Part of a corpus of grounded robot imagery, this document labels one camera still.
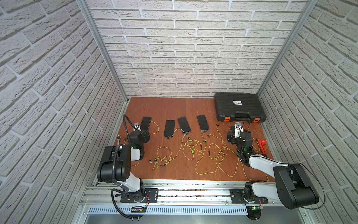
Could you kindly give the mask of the black phone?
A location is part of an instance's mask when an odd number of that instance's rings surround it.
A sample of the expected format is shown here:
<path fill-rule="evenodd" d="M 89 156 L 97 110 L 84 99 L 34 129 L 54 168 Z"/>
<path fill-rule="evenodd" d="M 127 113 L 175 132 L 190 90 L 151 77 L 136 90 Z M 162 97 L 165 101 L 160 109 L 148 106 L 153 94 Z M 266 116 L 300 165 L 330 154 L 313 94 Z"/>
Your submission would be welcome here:
<path fill-rule="evenodd" d="M 164 136 L 168 139 L 172 138 L 175 130 L 175 120 L 167 120 L 164 129 Z"/>
<path fill-rule="evenodd" d="M 145 116 L 142 118 L 141 124 L 140 124 L 140 128 L 142 131 L 148 131 L 149 126 L 151 124 L 152 118 Z"/>

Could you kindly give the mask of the dark phone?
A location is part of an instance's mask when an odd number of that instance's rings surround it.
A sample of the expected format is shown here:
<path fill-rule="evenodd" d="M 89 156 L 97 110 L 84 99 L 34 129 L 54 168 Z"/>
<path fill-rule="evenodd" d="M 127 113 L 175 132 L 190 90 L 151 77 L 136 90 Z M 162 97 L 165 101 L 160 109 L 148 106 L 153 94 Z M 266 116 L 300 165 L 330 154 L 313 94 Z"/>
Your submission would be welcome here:
<path fill-rule="evenodd" d="M 206 132 L 210 129 L 205 115 L 198 115 L 197 121 L 202 132 Z"/>

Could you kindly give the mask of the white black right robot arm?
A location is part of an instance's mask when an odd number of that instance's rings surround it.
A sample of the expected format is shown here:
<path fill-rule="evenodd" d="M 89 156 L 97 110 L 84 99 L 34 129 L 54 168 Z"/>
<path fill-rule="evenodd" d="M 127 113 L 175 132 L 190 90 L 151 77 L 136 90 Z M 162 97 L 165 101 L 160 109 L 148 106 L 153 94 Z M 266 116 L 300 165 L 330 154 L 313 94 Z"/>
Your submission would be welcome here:
<path fill-rule="evenodd" d="M 240 122 L 230 127 L 227 141 L 236 146 L 236 155 L 243 165 L 275 179 L 274 183 L 247 182 L 241 194 L 246 203 L 263 203 L 266 199 L 273 199 L 290 210 L 319 203 L 319 195 L 304 165 L 282 163 L 257 153 L 253 149 L 251 132 L 244 129 Z"/>

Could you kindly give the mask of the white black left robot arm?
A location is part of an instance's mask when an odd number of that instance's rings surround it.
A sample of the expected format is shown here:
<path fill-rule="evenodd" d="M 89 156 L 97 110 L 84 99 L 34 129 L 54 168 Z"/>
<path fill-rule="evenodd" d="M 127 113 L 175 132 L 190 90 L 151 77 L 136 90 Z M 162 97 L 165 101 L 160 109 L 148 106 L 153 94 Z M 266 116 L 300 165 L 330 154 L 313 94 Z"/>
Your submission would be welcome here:
<path fill-rule="evenodd" d="M 111 190 L 111 197 L 122 197 L 136 203 L 149 203 L 142 179 L 131 172 L 131 162 L 144 158 L 144 144 L 150 141 L 147 129 L 133 124 L 127 115 L 123 115 L 123 124 L 127 135 L 127 144 L 118 143 L 104 149 L 97 170 L 100 182 L 112 183 L 116 188 Z"/>

